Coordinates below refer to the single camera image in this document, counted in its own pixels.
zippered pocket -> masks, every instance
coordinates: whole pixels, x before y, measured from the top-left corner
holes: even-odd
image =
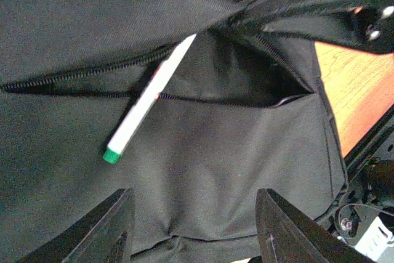
[[[219,33],[206,31],[197,35],[161,97],[268,108],[312,92],[269,44],[259,38],[256,41],[261,47],[258,52]],[[0,90],[137,98],[173,48],[174,45],[167,45],[118,63],[7,83]]]

black backpack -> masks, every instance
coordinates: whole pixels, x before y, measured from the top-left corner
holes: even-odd
[[[261,188],[325,219],[347,175],[313,41],[392,52],[393,3],[3,0],[0,261],[258,256]],[[106,163],[159,63],[195,33]]]

